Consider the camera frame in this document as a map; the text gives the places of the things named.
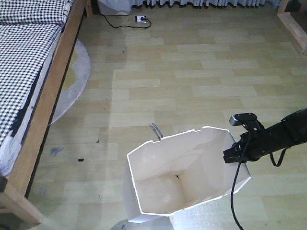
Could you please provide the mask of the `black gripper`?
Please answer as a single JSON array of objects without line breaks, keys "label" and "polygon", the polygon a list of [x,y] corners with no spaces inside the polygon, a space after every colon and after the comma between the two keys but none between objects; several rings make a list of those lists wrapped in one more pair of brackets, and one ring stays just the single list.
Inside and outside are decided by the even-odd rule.
[{"label": "black gripper", "polygon": [[225,163],[258,161],[266,155],[266,150],[261,145],[264,131],[255,133],[246,132],[240,135],[240,140],[231,148],[223,151]]}]

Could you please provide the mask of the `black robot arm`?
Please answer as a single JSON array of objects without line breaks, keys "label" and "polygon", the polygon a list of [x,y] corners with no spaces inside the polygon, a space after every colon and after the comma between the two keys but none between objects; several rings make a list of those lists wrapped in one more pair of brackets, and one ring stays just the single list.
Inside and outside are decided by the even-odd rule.
[{"label": "black robot arm", "polygon": [[306,143],[307,110],[301,109],[281,122],[264,128],[254,113],[234,114],[230,117],[232,126],[243,126],[247,132],[240,140],[224,151],[225,163],[257,161],[270,154],[274,166],[280,166],[286,149]]}]

